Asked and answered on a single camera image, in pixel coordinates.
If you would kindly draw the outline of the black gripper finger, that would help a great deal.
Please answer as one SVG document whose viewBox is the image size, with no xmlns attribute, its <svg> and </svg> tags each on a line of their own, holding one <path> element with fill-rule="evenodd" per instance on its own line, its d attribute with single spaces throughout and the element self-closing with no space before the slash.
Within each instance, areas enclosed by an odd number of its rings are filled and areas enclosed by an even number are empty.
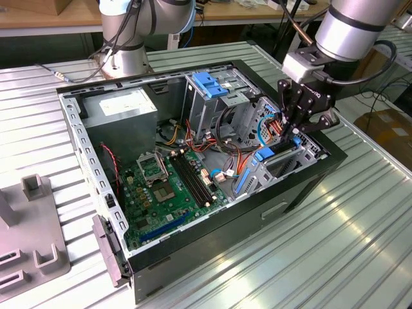
<svg viewBox="0 0 412 309">
<path fill-rule="evenodd" d="M 307 113 L 304 111 L 302 122 L 299 127 L 294 130 L 299 131 L 302 134 L 308 134 L 331 128 L 339 123 L 339 117 L 334 113 L 333 108 L 321 113 Z"/>
<path fill-rule="evenodd" d="M 283 121 L 281 137 L 290 139 L 292 131 L 299 127 L 304 117 L 304 111 L 301 109 L 304 95 L 303 84 L 282 79 L 278 82 L 277 92 Z"/>
</svg>

